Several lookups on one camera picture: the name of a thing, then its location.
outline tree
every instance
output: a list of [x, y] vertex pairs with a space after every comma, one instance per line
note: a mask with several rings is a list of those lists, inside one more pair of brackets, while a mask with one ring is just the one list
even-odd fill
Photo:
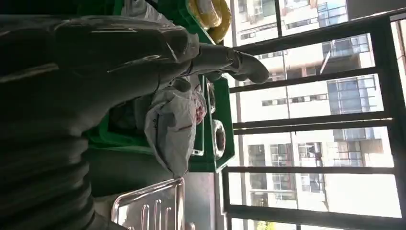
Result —
[[256, 230], [275, 230], [275, 223], [266, 222], [266, 221], [260, 221], [257, 224], [257, 229]]

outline stainless steel tray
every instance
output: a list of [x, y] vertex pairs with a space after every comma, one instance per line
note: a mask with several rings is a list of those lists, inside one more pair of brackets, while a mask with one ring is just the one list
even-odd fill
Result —
[[99, 214], [130, 230], [185, 229], [183, 178], [97, 198], [95, 206]]

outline building window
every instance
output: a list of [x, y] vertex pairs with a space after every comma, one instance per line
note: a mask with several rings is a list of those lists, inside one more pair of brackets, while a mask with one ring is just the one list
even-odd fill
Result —
[[328, 95], [324, 94], [316, 94], [310, 96], [302, 96], [302, 97], [292, 97], [289, 98], [289, 103], [301, 103], [301, 102], [312, 102], [312, 101], [322, 101], [328, 100]]
[[320, 71], [320, 67], [316, 67], [316, 66], [306, 67], [306, 76], [317, 75], [318, 71]]
[[297, 9], [300, 7], [308, 6], [310, 0], [285, 0], [285, 6], [290, 9]]
[[321, 167], [322, 150], [321, 143], [299, 143], [297, 145], [299, 151], [299, 160], [301, 166]]
[[250, 166], [265, 166], [264, 145], [248, 145], [248, 162]]
[[305, 192], [322, 193], [324, 190], [324, 175], [301, 174], [302, 190]]
[[373, 128], [334, 129], [334, 140], [365, 140], [375, 139]]
[[334, 166], [364, 166], [360, 141], [330, 142], [327, 147], [329, 156], [333, 157]]
[[323, 43], [322, 49], [324, 58], [328, 53], [330, 53], [330, 57], [334, 58], [370, 51], [366, 34]]
[[242, 34], [241, 35], [241, 40], [249, 39], [255, 37], [255, 32], [248, 33], [248, 34]]
[[373, 111], [376, 104], [374, 75], [327, 82], [332, 115]]
[[292, 166], [292, 145], [277, 144], [270, 145], [271, 162], [273, 167]]
[[296, 27], [304, 26], [304, 25], [310, 25], [313, 23], [317, 23], [317, 18], [311, 18], [311, 19], [294, 22], [294, 23], [289, 23], [289, 24], [286, 24], [285, 27], [287, 30], [289, 30], [289, 29], [293, 29]]
[[288, 100], [286, 98], [273, 99], [273, 100], [262, 101], [262, 106], [281, 105], [281, 104], [287, 104], [287, 103], [288, 103]]
[[246, 0], [238, 0], [238, 10], [240, 13], [247, 12], [247, 1]]
[[272, 53], [257, 55], [256, 57], [257, 57], [257, 59], [261, 60], [261, 59], [267, 59], [267, 58], [280, 57], [284, 54], [287, 55], [288, 51], [287, 50], [276, 51], [276, 52], [272, 52]]
[[320, 27], [348, 21], [346, 6], [335, 1], [319, 4], [317, 13]]

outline white plastic bag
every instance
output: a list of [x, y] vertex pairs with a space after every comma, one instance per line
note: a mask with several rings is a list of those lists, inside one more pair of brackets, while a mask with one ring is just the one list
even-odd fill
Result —
[[158, 162], [174, 177], [182, 177], [188, 170], [196, 136], [192, 92], [172, 87], [158, 91], [147, 113], [144, 132]]

